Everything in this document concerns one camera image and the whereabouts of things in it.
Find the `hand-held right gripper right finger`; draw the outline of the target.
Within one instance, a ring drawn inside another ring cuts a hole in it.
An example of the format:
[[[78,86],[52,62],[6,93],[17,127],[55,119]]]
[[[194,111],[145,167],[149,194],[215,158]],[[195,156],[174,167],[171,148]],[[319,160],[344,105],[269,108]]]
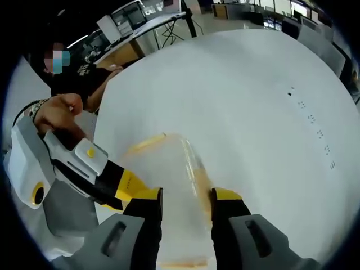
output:
[[[287,236],[242,197],[220,187],[211,190],[211,238],[218,269],[320,269],[289,247]]]

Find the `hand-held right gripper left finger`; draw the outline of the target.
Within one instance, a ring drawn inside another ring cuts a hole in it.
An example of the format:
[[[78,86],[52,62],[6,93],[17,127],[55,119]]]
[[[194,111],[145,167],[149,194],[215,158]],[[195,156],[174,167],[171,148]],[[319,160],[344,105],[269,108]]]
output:
[[[72,256],[53,260],[54,269],[155,269],[161,241],[163,189],[143,190],[125,211],[86,235]]]

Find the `person's left hand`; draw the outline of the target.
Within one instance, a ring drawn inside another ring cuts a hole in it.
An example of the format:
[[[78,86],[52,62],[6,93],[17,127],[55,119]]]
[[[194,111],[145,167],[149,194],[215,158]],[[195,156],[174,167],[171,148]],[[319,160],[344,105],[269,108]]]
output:
[[[83,103],[80,95],[60,94],[40,105],[33,123],[40,136],[43,137],[51,131],[66,149],[72,150],[86,137],[84,131],[75,122],[75,117],[82,111]]]

